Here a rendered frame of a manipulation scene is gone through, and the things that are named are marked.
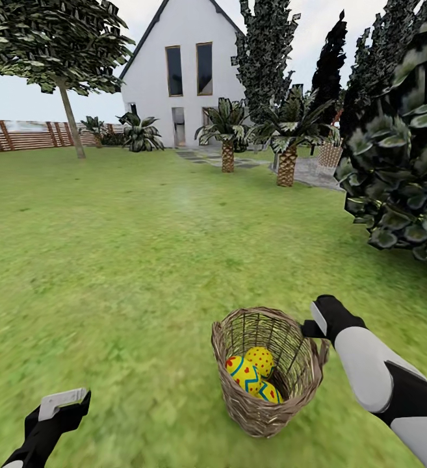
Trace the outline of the wicker basket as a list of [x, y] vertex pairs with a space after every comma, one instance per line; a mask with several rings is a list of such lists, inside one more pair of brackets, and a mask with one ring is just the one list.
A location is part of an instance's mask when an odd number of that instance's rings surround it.
[[[269, 439], [287, 426], [302, 406], [314, 399], [330, 360], [328, 339], [321, 338], [320, 356], [313, 337], [304, 337], [301, 324], [289, 314], [269, 307], [243, 307], [212, 324], [211, 344], [229, 416], [251, 437]], [[245, 355], [251, 347], [271, 352], [270, 381], [281, 393], [280, 404], [246, 392], [226, 369], [226, 361]]]

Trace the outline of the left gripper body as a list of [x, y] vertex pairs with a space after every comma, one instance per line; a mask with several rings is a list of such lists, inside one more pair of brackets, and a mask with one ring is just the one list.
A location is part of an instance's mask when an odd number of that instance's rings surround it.
[[55, 416], [45, 421], [39, 421], [39, 413], [30, 414], [25, 420], [25, 440], [33, 436], [46, 435], [56, 447], [62, 433], [78, 429], [80, 418], [80, 402], [61, 406]]

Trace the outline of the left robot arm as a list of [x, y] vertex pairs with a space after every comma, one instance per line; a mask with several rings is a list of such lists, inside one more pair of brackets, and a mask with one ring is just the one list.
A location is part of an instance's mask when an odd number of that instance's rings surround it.
[[62, 433], [78, 429], [90, 400], [85, 387], [43, 397], [25, 420], [26, 441], [1, 468], [44, 468]]

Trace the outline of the easter egg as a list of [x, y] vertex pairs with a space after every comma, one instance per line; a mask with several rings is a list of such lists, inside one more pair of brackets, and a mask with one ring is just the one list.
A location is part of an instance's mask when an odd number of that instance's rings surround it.
[[276, 404], [280, 404], [284, 401], [281, 393], [272, 385], [272, 382], [269, 381], [261, 382], [260, 393], [257, 394], [257, 396], [261, 400], [275, 402]]
[[241, 385], [246, 392], [259, 398], [257, 394], [260, 393], [261, 382], [267, 380], [261, 379], [259, 369], [251, 360], [243, 359], [243, 356], [229, 357], [225, 367], [236, 383]]
[[274, 359], [272, 353], [262, 346], [251, 347], [243, 359], [251, 360], [253, 365], [259, 369], [262, 380], [270, 380], [274, 370]]

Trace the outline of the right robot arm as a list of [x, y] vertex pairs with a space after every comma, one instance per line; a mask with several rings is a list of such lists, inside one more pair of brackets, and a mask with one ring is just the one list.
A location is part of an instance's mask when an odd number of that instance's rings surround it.
[[359, 405], [384, 421], [427, 468], [427, 378], [333, 296], [311, 304], [304, 337], [328, 339]]

